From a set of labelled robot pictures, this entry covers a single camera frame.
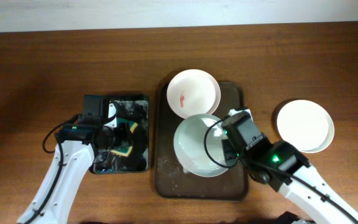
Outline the white plate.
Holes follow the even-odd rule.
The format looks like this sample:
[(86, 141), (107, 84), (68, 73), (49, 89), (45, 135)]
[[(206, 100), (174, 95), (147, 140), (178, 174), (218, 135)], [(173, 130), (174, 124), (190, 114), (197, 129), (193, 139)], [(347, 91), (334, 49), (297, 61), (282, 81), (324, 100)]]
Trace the white plate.
[(284, 104), (278, 111), (276, 127), (284, 141), (305, 153), (325, 150), (335, 134), (330, 114), (309, 100), (293, 100)]

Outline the pink plate with red stain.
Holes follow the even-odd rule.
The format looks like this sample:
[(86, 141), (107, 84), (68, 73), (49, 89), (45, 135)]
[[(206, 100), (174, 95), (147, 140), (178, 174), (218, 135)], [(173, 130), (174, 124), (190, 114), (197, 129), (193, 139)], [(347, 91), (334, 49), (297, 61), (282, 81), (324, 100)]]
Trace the pink plate with red stain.
[(203, 70), (179, 72), (167, 86), (168, 105), (183, 119), (196, 114), (213, 114), (220, 101), (221, 89), (217, 80)]

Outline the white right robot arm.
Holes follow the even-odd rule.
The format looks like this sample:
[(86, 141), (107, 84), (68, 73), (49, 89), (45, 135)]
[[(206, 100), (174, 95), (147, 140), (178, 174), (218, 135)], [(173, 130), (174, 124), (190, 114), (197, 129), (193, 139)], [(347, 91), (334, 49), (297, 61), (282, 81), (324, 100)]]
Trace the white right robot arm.
[(231, 109), (221, 126), (254, 181), (269, 185), (315, 223), (358, 223), (358, 212), (327, 184), (308, 158), (284, 140), (270, 142), (254, 123), (250, 109)]

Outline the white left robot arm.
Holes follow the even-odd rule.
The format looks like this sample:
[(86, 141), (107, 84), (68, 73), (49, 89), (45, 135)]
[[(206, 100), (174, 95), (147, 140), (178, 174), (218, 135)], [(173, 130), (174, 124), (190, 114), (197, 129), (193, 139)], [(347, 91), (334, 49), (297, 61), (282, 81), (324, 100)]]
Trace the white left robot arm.
[(66, 223), (81, 181), (95, 163), (100, 150), (107, 150), (116, 135), (107, 123), (116, 118), (105, 96), (86, 95), (83, 111), (53, 128), (52, 163), (38, 192), (17, 223)]

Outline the green yellow sponge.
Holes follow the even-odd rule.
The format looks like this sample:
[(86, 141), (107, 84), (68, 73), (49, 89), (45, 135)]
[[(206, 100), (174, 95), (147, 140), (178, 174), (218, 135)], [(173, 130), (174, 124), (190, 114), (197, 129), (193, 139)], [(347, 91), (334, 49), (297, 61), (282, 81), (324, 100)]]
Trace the green yellow sponge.
[(116, 127), (112, 129), (114, 134), (109, 151), (118, 156), (128, 157), (134, 147), (134, 132), (138, 127), (137, 123), (132, 121), (117, 122)]

